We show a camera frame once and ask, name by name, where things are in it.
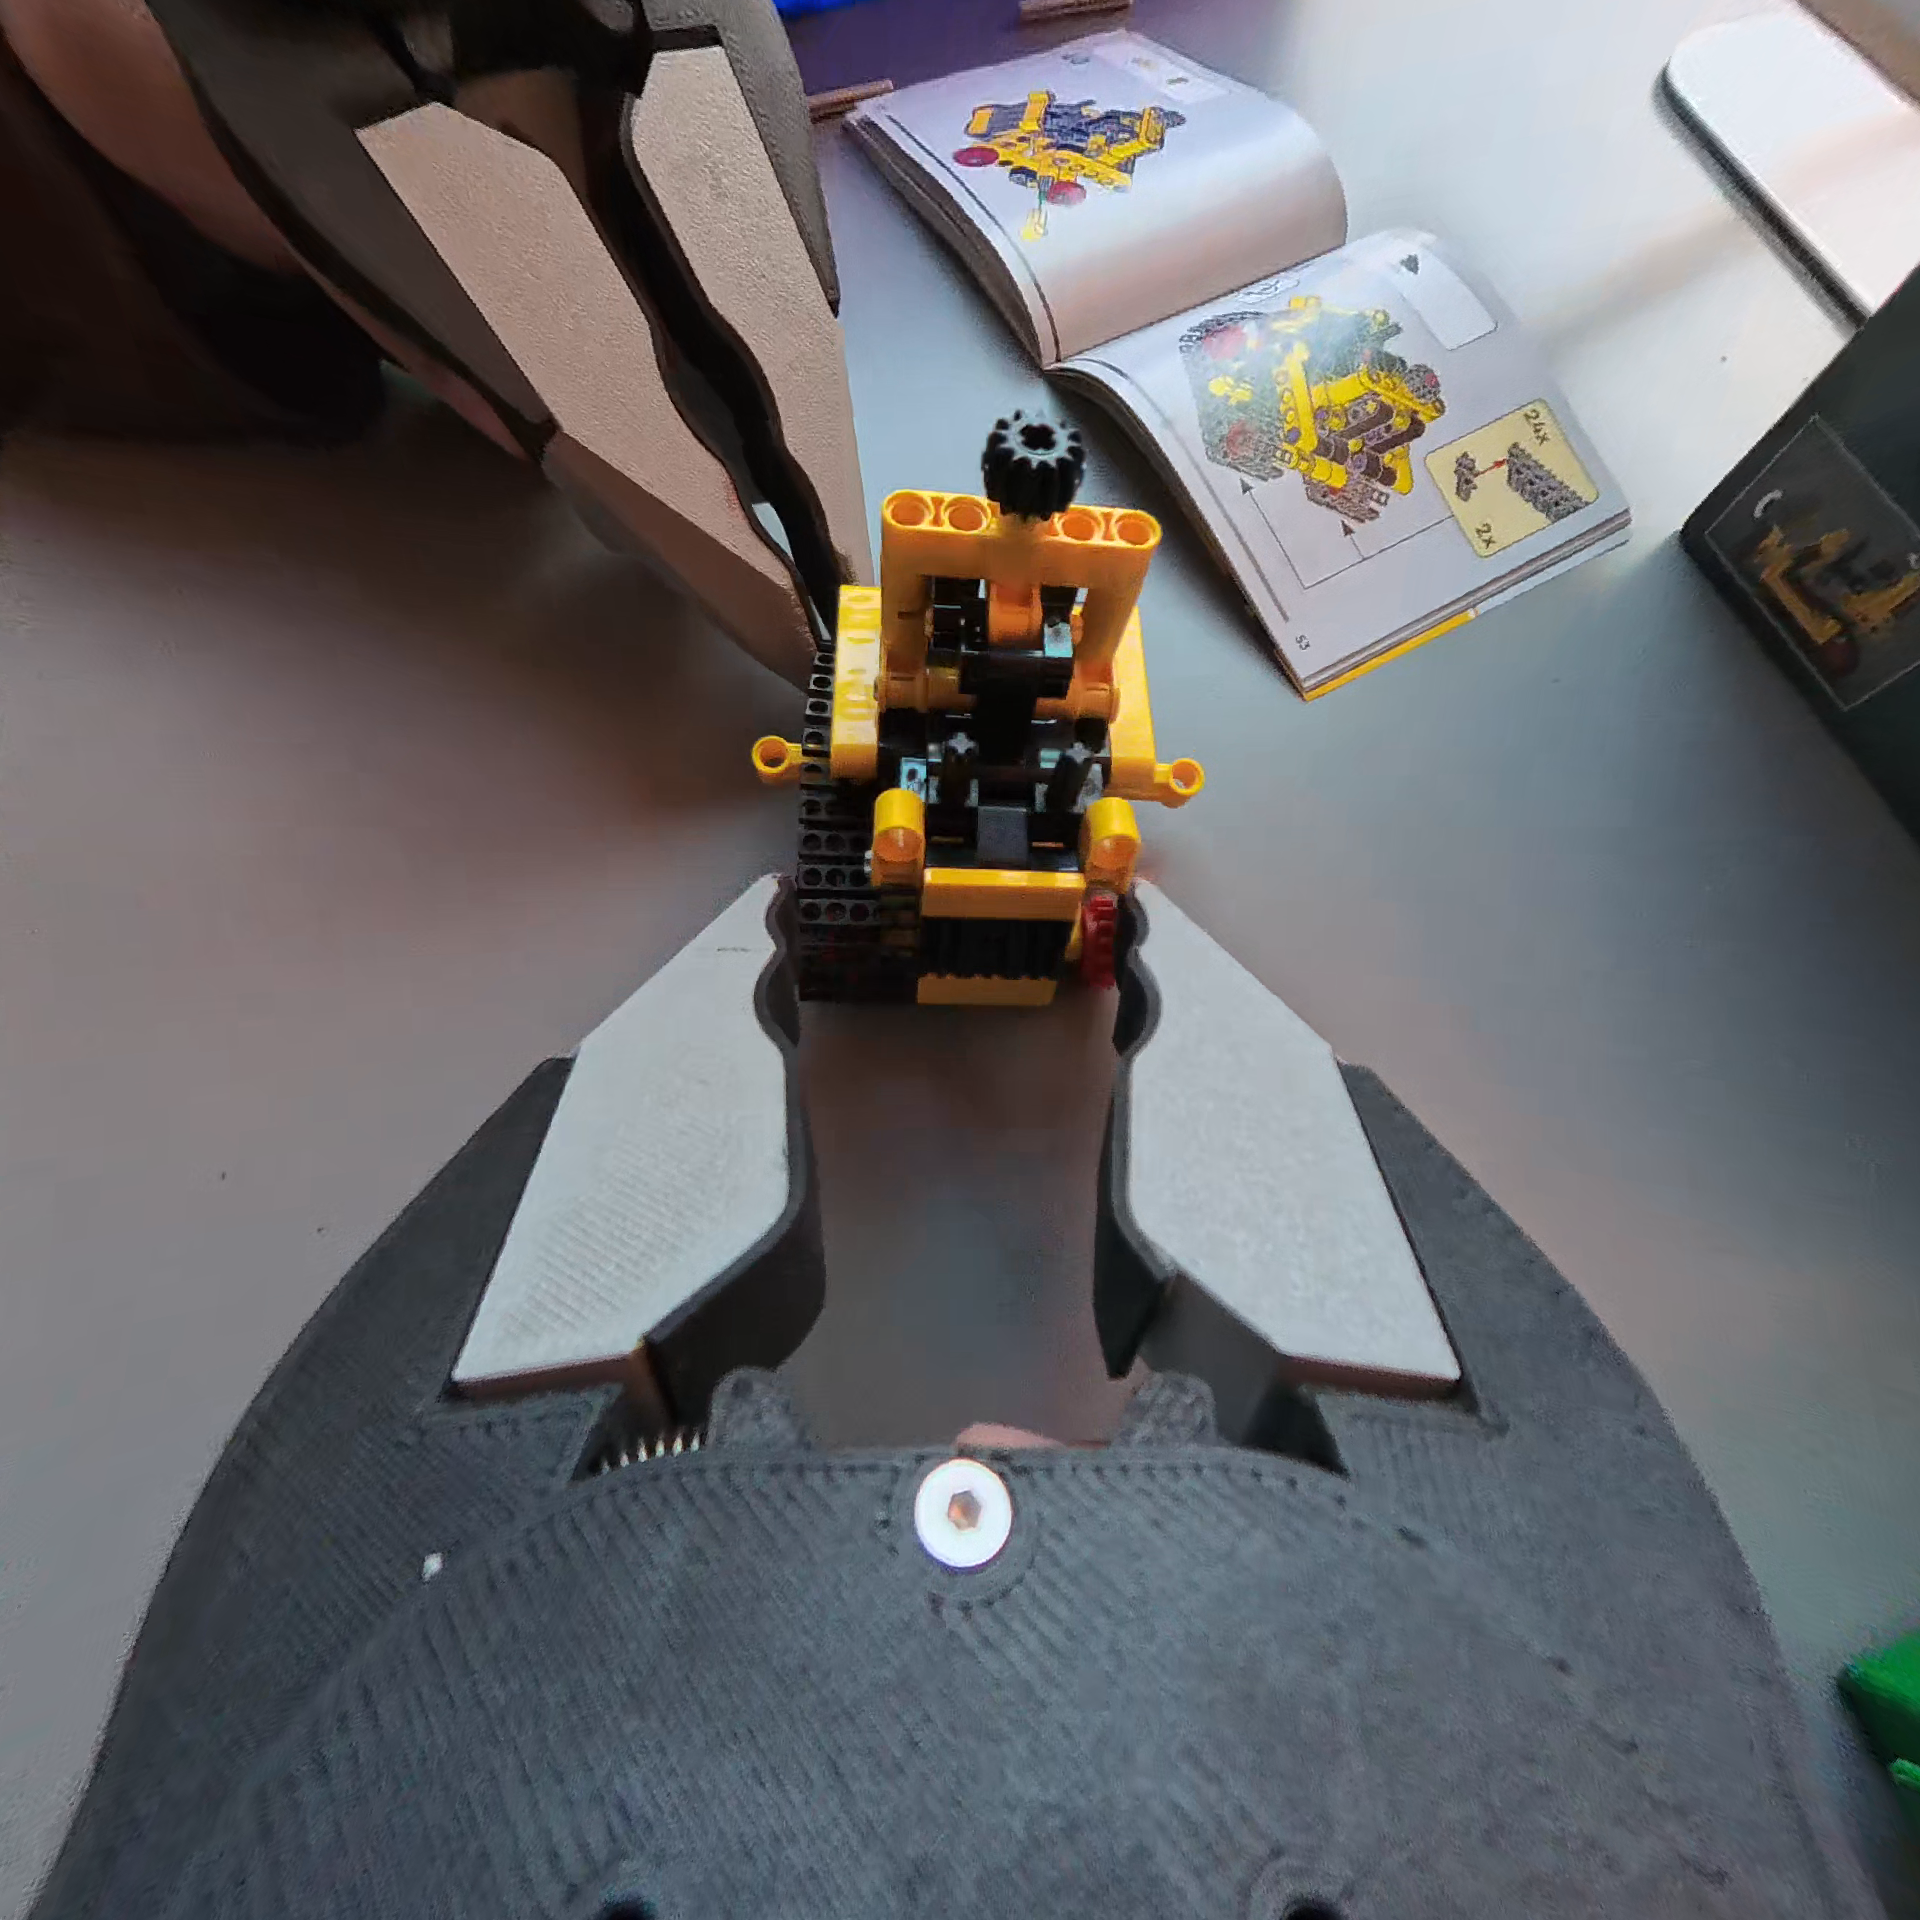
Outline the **dark lego set box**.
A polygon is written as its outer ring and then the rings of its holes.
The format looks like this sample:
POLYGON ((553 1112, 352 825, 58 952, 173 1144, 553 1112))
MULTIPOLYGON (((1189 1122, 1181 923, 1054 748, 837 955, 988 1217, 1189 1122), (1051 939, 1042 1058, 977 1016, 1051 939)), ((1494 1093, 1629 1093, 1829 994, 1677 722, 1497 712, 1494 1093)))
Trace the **dark lego set box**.
POLYGON ((1692 512, 1682 549, 1918 834, 1918 274, 1692 512))

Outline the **person's left forearm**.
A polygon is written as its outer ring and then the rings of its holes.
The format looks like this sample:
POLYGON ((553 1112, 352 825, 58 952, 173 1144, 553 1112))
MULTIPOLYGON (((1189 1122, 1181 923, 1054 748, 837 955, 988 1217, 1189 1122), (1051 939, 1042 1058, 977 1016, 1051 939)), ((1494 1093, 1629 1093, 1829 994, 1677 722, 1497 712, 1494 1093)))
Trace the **person's left forearm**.
POLYGON ((5 4, 2 426, 352 442, 382 349, 212 145, 146 4, 5 4))

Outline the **open lego instruction booklet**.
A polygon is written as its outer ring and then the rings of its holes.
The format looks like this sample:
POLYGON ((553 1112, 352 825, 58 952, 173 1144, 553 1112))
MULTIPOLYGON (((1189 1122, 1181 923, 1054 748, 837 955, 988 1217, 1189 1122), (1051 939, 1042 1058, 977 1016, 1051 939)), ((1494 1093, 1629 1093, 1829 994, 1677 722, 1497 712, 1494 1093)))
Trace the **open lego instruction booklet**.
POLYGON ((1322 138, 1134 33, 900 88, 852 141, 1185 501, 1305 700, 1626 538, 1545 356, 1322 138))

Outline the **white stand base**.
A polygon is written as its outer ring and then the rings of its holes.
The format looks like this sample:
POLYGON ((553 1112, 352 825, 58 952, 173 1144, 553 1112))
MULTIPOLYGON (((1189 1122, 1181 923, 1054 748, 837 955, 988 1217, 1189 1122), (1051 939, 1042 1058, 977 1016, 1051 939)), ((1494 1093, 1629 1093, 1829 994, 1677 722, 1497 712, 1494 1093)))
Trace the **white stand base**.
POLYGON ((1916 273, 1916 98, 1822 7, 1698 28, 1669 56, 1659 97, 1851 327, 1916 273))

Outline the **yellow lego bulldozer model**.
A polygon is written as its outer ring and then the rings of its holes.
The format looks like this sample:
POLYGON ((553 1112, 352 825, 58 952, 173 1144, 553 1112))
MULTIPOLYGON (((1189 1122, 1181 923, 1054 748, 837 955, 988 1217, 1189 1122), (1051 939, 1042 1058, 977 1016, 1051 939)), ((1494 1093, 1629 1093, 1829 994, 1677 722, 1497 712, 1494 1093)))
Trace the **yellow lego bulldozer model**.
MULTIPOLYGON (((1150 704, 1139 599, 1161 527, 1081 501, 1084 479, 1075 427, 1002 417, 978 492, 883 501, 880 581, 841 587, 819 642, 829 770, 880 788, 872 881, 918 897, 917 1007, 1109 991, 1137 812, 1205 788, 1196 759, 1164 759, 1150 704)), ((800 786, 800 737, 752 754, 800 786)))

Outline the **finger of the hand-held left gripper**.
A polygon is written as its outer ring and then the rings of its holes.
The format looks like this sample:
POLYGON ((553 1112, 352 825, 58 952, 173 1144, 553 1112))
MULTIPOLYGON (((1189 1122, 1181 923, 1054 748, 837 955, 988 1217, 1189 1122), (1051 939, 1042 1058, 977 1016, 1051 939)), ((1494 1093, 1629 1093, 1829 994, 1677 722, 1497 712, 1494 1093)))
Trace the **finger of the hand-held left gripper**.
POLYGON ((813 628, 794 567, 670 397, 652 324, 563 170, 436 103, 360 140, 549 412, 547 479, 802 684, 813 628))
POLYGON ((674 345, 724 420, 750 503, 811 602, 874 571, 846 340, 721 44, 653 52, 622 154, 673 271, 674 345))

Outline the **green plastic bin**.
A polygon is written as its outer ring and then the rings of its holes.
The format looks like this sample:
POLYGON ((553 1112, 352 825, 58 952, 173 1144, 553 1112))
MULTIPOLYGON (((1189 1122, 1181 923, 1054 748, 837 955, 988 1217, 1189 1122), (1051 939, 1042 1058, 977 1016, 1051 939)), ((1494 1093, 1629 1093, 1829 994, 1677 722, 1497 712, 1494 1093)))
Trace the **green plastic bin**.
POLYGON ((1918 1633, 1851 1659, 1837 1689, 1918 1834, 1918 1633))

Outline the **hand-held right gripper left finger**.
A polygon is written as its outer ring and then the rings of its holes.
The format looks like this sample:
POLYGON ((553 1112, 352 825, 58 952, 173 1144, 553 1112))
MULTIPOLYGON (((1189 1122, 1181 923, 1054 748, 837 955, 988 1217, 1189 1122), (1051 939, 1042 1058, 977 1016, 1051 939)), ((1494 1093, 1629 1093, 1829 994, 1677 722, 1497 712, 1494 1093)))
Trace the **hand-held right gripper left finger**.
POLYGON ((785 885, 755 881, 576 1050, 450 1385, 619 1385, 704 1427, 826 1303, 785 885))

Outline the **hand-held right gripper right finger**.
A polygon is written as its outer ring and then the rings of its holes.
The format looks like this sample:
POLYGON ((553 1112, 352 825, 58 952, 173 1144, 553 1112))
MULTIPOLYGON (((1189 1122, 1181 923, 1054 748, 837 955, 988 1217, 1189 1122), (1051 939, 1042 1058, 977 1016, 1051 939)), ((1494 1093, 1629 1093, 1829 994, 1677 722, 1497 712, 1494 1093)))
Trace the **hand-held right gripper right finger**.
POLYGON ((1093 1277, 1109 1376, 1203 1379, 1222 1427, 1270 1427, 1296 1385, 1459 1392, 1333 1048, 1148 881, 1117 981, 1093 1277))

